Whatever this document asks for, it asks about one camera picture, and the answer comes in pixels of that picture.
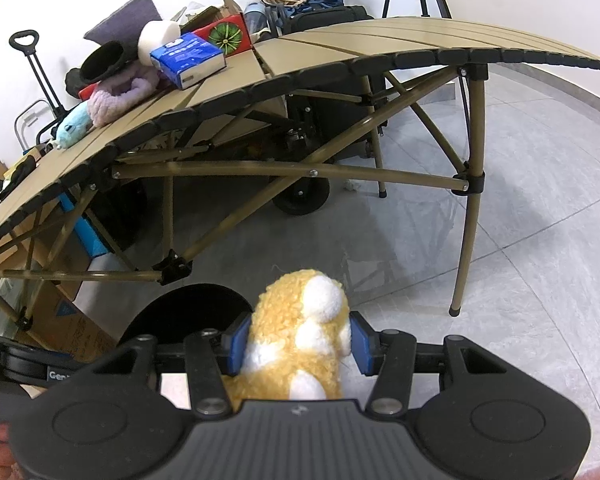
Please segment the person's hand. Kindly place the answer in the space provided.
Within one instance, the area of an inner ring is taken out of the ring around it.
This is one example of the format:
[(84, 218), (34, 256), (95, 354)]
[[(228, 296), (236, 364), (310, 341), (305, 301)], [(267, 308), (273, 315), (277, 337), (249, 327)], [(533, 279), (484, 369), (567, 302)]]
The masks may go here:
[(0, 480), (22, 480), (23, 476), (9, 447), (9, 424), (0, 424)]

